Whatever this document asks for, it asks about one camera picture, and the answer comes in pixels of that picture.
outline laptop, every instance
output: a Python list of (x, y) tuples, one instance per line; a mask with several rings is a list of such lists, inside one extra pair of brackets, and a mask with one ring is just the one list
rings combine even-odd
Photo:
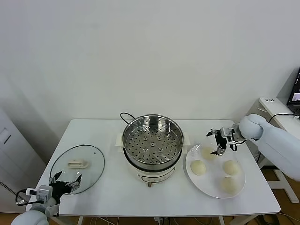
[(294, 114), (300, 115), (300, 68), (286, 105)]

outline floor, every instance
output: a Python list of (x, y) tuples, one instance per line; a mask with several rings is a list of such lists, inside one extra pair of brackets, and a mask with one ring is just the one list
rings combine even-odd
[[(277, 180), (274, 172), (272, 170), (263, 170), (262, 171), (264, 176), (268, 181), (275, 181)], [(289, 178), (287, 178), (289, 183), (291, 184), (294, 192), (296, 193), (297, 197), (300, 199), (300, 182), (295, 182)], [(274, 195), (276, 196), (280, 206), (281, 211), (285, 214), (288, 214), (296, 219), (300, 219), (299, 212), (300, 212), (300, 203), (292, 204), (288, 199), (284, 190), (273, 190)], [(11, 222), (17, 214), (8, 214), (8, 213), (0, 213), (0, 225), (10, 225)], [(277, 215), (281, 225), (300, 225), (300, 222), (293, 220), (294, 224), (285, 216)], [(200, 222), (208, 225), (210, 223), (211, 218), (209, 217), (201, 217), (197, 218)], [(224, 222), (226, 225), (233, 219), (233, 217), (224, 217)], [(78, 217), (71, 217), (70, 220), (77, 224)], [(110, 222), (113, 222), (115, 225), (117, 224), (117, 218), (109, 218)], [(271, 218), (265, 217), (267, 222), (271, 222)], [(57, 225), (54, 221), (49, 221), (50, 225)], [(176, 222), (178, 225), (199, 225), (199, 223), (194, 218), (176, 218)], [(105, 225), (107, 222), (97, 218), (85, 217), (83, 221), (83, 225)], [(119, 218), (119, 225), (157, 225), (157, 222), (154, 221), (153, 218), (134, 218), (134, 217), (120, 217)], [(165, 221), (165, 225), (176, 225), (173, 218), (169, 221)], [(214, 217), (211, 225), (219, 225), (219, 219)], [(248, 225), (260, 225), (255, 219), (251, 220)]]

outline table leg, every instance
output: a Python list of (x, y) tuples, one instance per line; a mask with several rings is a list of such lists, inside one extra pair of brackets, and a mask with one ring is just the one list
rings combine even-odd
[(280, 170), (274, 170), (279, 181), (268, 181), (271, 189), (283, 189), (292, 203), (299, 203), (295, 192)]
[[(83, 218), (84, 217), (82, 216), (79, 217), (77, 225), (82, 225)], [(51, 217), (51, 220), (59, 225), (75, 225), (75, 223), (70, 220), (69, 216)]]
[(225, 225), (223, 217), (219, 217), (220, 225)]
[(160, 217), (154, 217), (154, 221), (158, 222), (158, 225), (160, 225)]
[(77, 225), (82, 225), (83, 224), (83, 218), (82, 216), (79, 217), (79, 220), (78, 220), (78, 224)]
[(253, 214), (253, 215), (249, 215), (249, 216), (239, 216), (236, 217), (235, 219), (233, 219), (229, 224), (230, 225), (244, 225), (247, 222), (249, 222), (251, 219), (254, 219), (255, 217), (257, 217), (259, 214)]

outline white wall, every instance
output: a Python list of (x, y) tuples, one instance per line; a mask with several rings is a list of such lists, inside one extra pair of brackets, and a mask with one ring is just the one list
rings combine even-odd
[(234, 119), (300, 64), (299, 0), (0, 2), (0, 104), (44, 160), (72, 118)]

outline white plate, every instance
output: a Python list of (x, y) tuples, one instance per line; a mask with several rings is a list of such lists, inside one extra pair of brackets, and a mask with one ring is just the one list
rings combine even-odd
[[(225, 154), (223, 156), (219, 156), (212, 161), (208, 161), (204, 159), (201, 155), (201, 150), (203, 147), (212, 147), (214, 150), (216, 149), (216, 144), (206, 143), (199, 144), (191, 148), (191, 150), (187, 153), (186, 157), (186, 170), (189, 175), (191, 181), (196, 185), (198, 189), (215, 198), (233, 198), (237, 196), (244, 188), (246, 183), (245, 173), (242, 169), (241, 164), (236, 159), (234, 152), (228, 147)], [(206, 165), (206, 173), (202, 176), (195, 175), (191, 170), (191, 163), (194, 160), (201, 160)], [(233, 160), (239, 163), (241, 171), (235, 175), (230, 176), (224, 172), (222, 166), (223, 163), (227, 160)], [(232, 177), (235, 179), (238, 185), (238, 191), (235, 194), (230, 194), (221, 189), (221, 180), (224, 177)]]

